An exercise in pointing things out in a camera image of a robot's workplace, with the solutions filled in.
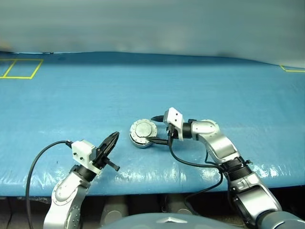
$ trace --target blue tarp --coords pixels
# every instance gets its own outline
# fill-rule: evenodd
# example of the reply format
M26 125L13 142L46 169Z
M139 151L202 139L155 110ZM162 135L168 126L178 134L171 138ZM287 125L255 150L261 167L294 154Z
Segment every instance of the blue tarp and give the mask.
M175 107L184 119L212 119L269 187L305 183L305 74L234 58L113 52L3 54L43 59L30 79L0 79L0 195L23 196L30 165L46 145L86 139L96 146L119 131L111 160L89 195L194 192L219 179L214 169L175 161L166 146L136 148L131 124ZM31 75L39 61L17 61L9 76ZM0 60L0 75L10 61ZM160 136L165 126L158 124ZM199 142L176 141L185 160L202 163ZM50 196L75 164L55 146L38 161L31 196ZM226 190L226 182L215 191Z

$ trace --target black cable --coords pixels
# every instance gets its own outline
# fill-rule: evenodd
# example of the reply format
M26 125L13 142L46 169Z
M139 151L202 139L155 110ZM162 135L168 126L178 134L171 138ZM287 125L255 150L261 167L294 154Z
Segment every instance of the black cable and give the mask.
M175 153L173 152L173 146L172 146L172 141L173 139L171 137L169 137L168 139L168 147L170 149L171 155L173 156L173 158L175 158L177 161L186 164L188 166L194 166L194 167L200 167L200 168L217 168L217 169L221 169L220 166L218 166L217 164L213 164L213 165L203 165L203 164L196 164L196 163L192 163L192 162L188 162L188 161L184 161L182 159L180 159L179 157L177 157L175 155Z
M39 152L39 154L35 157L30 170L29 170L29 174L28 174L28 179L27 179L27 185L25 188L25 201L26 201L26 210L27 210L27 216L28 216L28 223L29 223L29 227L30 229L33 229L33 224L32 224L32 219L31 219L31 205L30 205L30 197L29 197L29 192L30 192L30 184L31 184L31 177L32 177L32 173L34 170L34 167L38 161L38 159L41 157L41 155L48 149L50 149L51 147L58 145L58 144L66 144L68 146L71 146L71 142L70 141L58 141L58 142L54 142L51 145L45 147L42 151Z
M13 209L12 209L11 204L10 204L10 198L7 197L7 200L8 200L8 206L9 206L9 209L10 209L10 217L9 217L8 223L6 224L6 229L9 228L11 218L13 217Z
M203 190L201 190L201 191L199 191L199 192L192 193L192 194L190 194L190 195L188 195L187 197L184 198L184 204L191 210L191 212L192 212L194 215L199 215L199 213L196 212L196 211L193 209L193 207L192 207L191 204L187 201L187 199L189 199L189 198L191 198L191 197L194 197L194 196L196 196L196 195L198 195L198 194L200 194L200 193L209 191L209 190L211 190L211 189L213 189L213 188L219 186L219 185L223 182L223 179L224 179L223 170L222 170L222 168L221 168L218 164L216 164L216 163L214 163L214 162L207 161L208 156L209 156L208 151L206 151L206 155L205 155L205 160L204 160L204 162L207 163L207 164L211 164L211 165L196 164L196 163L184 161L184 160L180 159L179 157L177 157L177 156L175 155L175 153L173 152L173 145L172 145L172 144L173 144L173 138L169 136L169 138L168 138L168 147L169 147L169 149L170 149L171 155L172 155L173 158L175 158L177 161L179 161L179 162L181 162L181 163L183 163L183 164L186 164L186 165L188 165L188 166L201 167L201 168L216 168L216 169L218 169L218 171L219 171L219 173L220 173L220 180L219 180L216 184L214 184L214 185L212 185L212 186L210 186L210 187L207 187L207 188L205 188L205 189L203 189Z

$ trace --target round metal object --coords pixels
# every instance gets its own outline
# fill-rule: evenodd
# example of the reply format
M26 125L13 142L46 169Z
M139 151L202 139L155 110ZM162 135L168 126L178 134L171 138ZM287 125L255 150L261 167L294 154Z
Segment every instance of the round metal object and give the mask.
M146 148L152 144L147 137L157 136L157 126L148 119L140 119L130 127L130 139L139 148Z

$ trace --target robotic arm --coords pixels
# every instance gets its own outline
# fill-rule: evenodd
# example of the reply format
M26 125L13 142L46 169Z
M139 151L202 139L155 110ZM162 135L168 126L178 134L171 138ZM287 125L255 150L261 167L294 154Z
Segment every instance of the robotic arm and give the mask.
M233 203L250 228L288 229L302 228L305 222L298 217L282 211L277 199L244 161L238 150L221 131L218 124L212 120L197 121L190 119L184 122L183 115L175 108L170 108L164 115L152 118L153 121L164 122L167 125L168 140L157 137L150 141L169 145L174 138L183 141L184 138L202 142L214 162L218 164L228 181L228 192Z
M51 208L43 223L44 229L79 228L81 204L88 193L90 182L101 173L106 164L116 171L120 169L107 157L118 138L119 132L115 132L98 148L86 140L72 143L73 158L80 165L75 165L69 175L55 186Z

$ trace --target gray wall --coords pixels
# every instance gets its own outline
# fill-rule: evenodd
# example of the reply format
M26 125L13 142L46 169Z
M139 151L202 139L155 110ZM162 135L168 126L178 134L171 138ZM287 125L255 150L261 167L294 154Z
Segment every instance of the gray wall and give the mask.
M305 1L1 0L0 49L232 56L305 67Z

